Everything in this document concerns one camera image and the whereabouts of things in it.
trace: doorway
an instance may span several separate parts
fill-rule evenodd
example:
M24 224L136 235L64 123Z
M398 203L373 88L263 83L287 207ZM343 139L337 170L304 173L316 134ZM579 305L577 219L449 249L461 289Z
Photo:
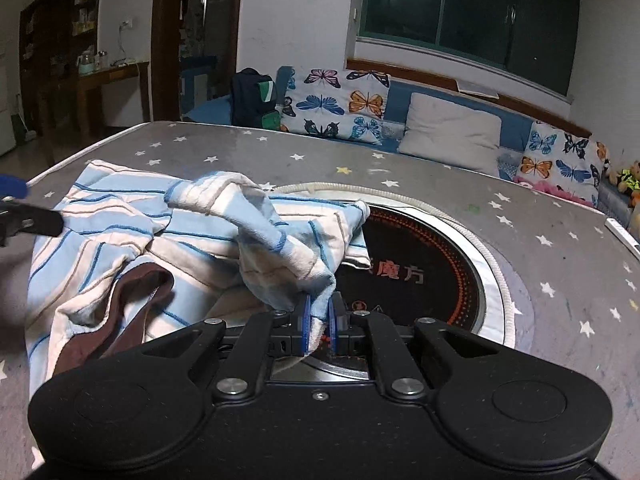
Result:
M236 72L240 0L154 0L151 91L154 119L178 121L228 93Z

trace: window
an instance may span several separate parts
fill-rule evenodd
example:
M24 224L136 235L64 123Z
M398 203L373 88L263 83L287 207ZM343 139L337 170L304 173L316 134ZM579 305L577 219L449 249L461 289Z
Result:
M566 95L580 0L365 0L360 34L436 48Z

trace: wooden door frame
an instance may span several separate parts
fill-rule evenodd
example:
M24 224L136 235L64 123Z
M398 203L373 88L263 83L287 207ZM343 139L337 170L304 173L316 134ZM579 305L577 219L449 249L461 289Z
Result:
M180 0L153 0L151 17L151 99L155 121L179 121L178 12ZM228 69L225 81L236 72L240 0L233 0L230 16Z

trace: black backpack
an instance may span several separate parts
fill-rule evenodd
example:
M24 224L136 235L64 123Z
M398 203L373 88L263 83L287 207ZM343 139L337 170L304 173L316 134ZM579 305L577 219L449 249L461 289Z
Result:
M231 124L246 128L280 129L276 85L268 75L245 68L231 78Z

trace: table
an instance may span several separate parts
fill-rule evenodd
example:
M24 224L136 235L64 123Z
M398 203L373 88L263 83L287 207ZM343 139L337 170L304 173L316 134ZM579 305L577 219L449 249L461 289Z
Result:
M151 120L149 105L149 62L132 63L125 66L110 67L86 75L75 75L68 79L52 80L38 90L38 110L41 117L42 147L50 166L55 164L51 145L50 100L55 91L67 88L76 94L78 128L83 146L95 142L95 130L103 122L102 95L100 87L108 83L137 77L140 81L142 99L142 117L145 123Z
M614 421L598 458L623 480L640 476L640 262L604 227L600 213L510 182L355 143L165 122L117 134L37 177L31 203L55 206L93 158L186 179L225 170L272 186L341 182L411 196L455 217L482 238L504 269L516 298L516 348L579 371L604 388ZM33 461L21 329L32 247L33 238L19 235L0 252L5 479L19 478Z

